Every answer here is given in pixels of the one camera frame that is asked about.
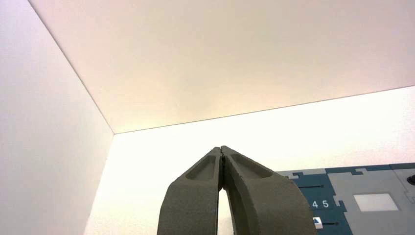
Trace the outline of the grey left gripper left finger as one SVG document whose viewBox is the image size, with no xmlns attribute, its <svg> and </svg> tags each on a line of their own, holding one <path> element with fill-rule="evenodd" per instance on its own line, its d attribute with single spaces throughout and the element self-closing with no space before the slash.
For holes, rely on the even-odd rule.
<svg viewBox="0 0 415 235">
<path fill-rule="evenodd" d="M 218 199 L 223 188 L 223 159 L 214 147 L 172 182 L 161 205 L 159 235 L 215 235 Z"/>
</svg>

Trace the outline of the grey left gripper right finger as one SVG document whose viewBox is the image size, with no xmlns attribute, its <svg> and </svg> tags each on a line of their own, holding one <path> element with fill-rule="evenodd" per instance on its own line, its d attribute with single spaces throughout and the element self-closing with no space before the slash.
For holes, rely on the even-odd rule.
<svg viewBox="0 0 415 235">
<path fill-rule="evenodd" d="M 235 235 L 315 235 L 309 203 L 290 179 L 222 146 L 224 190 Z"/>
</svg>

